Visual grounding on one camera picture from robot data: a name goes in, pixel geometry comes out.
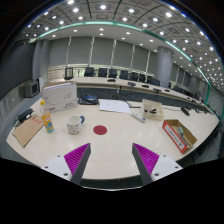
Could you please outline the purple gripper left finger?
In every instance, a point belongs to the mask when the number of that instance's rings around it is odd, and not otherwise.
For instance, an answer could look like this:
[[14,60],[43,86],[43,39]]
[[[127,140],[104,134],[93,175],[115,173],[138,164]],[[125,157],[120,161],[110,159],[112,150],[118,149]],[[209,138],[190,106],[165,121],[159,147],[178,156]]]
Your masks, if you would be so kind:
[[80,184],[90,154],[91,145],[87,143],[74,149],[64,156],[64,159],[72,174],[72,183],[77,185]]

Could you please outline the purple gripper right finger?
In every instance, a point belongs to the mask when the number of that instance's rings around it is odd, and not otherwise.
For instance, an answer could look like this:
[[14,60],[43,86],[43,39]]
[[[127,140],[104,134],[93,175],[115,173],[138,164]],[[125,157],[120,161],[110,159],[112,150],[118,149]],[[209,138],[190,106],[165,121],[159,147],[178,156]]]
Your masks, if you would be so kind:
[[159,159],[159,155],[136,143],[132,145],[132,154],[135,158],[143,184],[147,185],[152,183],[151,174]]

